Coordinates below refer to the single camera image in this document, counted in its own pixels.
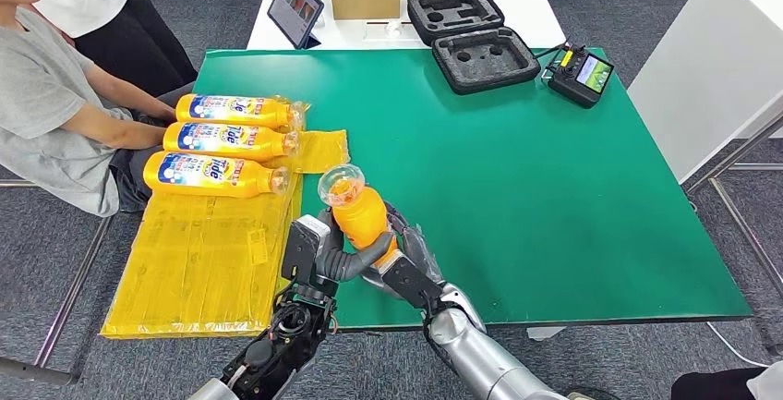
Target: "foam insert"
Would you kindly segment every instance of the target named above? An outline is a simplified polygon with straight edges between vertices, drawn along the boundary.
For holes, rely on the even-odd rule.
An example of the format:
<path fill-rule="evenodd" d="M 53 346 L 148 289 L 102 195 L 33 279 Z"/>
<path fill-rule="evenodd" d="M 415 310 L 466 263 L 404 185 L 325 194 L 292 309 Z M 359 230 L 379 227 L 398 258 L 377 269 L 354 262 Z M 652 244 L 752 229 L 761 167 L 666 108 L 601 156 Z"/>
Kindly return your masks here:
<path fill-rule="evenodd" d="M 424 44 L 436 38 L 502 26 L 492 0 L 408 0 L 408 16 Z"/>
<path fill-rule="evenodd" d="M 519 35 L 505 27 L 439 38 L 432 53 L 458 94 L 521 83 L 541 71 Z"/>

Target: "tablet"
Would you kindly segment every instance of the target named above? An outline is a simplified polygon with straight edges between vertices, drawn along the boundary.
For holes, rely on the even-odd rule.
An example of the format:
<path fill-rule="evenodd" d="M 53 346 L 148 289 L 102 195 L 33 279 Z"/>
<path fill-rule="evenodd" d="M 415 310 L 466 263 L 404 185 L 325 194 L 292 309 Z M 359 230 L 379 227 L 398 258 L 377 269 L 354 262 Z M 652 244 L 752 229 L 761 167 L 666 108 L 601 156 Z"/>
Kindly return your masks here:
<path fill-rule="evenodd" d="M 323 11 L 320 0 L 271 0 L 267 15 L 296 49 L 308 46 L 310 31 Z"/>

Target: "green tabletop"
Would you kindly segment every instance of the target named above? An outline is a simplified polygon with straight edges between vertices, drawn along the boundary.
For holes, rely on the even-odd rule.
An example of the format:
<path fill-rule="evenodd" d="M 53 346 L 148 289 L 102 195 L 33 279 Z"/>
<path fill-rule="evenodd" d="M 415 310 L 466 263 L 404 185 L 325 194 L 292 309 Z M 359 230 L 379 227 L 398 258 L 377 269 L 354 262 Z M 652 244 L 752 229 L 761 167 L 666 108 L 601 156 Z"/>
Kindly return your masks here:
<path fill-rule="evenodd" d="M 427 50 L 215 51 L 196 91 L 279 93 L 312 103 L 308 128 L 347 129 L 352 163 L 488 323 L 751 314 L 616 76 L 585 110 L 539 80 L 455 95 Z M 323 207 L 318 178 L 303 213 Z M 421 324 L 360 279 L 337 297 L 341 328 Z"/>

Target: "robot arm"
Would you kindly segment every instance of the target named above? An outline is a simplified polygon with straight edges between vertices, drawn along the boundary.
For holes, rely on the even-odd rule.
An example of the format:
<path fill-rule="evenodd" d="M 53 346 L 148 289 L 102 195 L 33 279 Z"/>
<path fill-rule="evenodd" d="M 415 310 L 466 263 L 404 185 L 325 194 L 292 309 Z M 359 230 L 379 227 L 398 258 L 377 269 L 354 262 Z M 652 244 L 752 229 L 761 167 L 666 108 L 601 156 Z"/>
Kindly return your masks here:
<path fill-rule="evenodd" d="M 328 215 L 320 220 L 305 215 L 291 224 L 281 269 L 291 284 L 273 300 L 270 327 L 225 366 L 220 380 L 211 379 L 190 400 L 278 399 L 313 364 L 337 309 L 337 282 L 367 268 L 392 239 L 384 235 L 357 254 L 346 254 L 342 233 Z M 425 338 L 474 396 L 567 400 L 487 335 L 467 295 L 440 276 L 418 228 L 409 226 L 393 208 L 389 216 L 403 239 L 404 253 L 398 251 L 382 269 L 368 268 L 378 277 L 371 283 L 422 309 Z"/>
<path fill-rule="evenodd" d="M 331 224 L 310 215 L 292 222 L 281 266 L 281 276 L 291 283 L 274 297 L 270 327 L 223 368 L 220 380 L 211 379 L 190 400 L 280 398 L 313 364 L 334 320 L 338 282 L 377 260 L 391 240 L 392 234 L 383 235 L 356 254 L 346 254 L 343 233 Z"/>
<path fill-rule="evenodd" d="M 470 298 L 446 283 L 417 227 L 388 207 L 403 238 L 404 254 L 379 269 L 382 282 L 423 311 L 424 335 L 433 350 L 481 400 L 567 400 L 487 335 Z"/>

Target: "tide bottle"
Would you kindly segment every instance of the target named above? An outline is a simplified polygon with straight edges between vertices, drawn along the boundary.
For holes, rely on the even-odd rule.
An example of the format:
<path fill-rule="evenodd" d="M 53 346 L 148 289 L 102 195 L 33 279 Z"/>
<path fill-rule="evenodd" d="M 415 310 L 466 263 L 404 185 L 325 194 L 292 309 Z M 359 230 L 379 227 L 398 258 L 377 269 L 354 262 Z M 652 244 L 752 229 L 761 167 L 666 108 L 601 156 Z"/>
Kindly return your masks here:
<path fill-rule="evenodd" d="M 176 119 L 272 129 L 288 126 L 296 130 L 303 127 L 306 110 L 306 104 L 291 103 L 281 96 L 252 98 L 189 93 L 177 102 Z"/>
<path fill-rule="evenodd" d="M 163 136 L 165 151 L 247 158 L 256 162 L 294 155 L 298 148 L 297 132 L 281 134 L 257 126 L 178 122 L 169 126 Z"/>
<path fill-rule="evenodd" d="M 144 165 L 144 183 L 172 194 L 238 197 L 283 193 L 290 176 L 284 167 L 269 169 L 256 162 L 180 152 L 155 152 Z"/>
<path fill-rule="evenodd" d="M 348 237 L 354 248 L 371 245 L 380 234 L 390 231 L 386 205 L 379 193 L 365 186 L 365 176 L 352 164 L 334 166 L 321 176 L 318 184 L 320 199 L 331 206 L 334 221 Z M 397 240 L 393 238 L 389 250 L 373 263 L 379 268 L 395 257 Z"/>

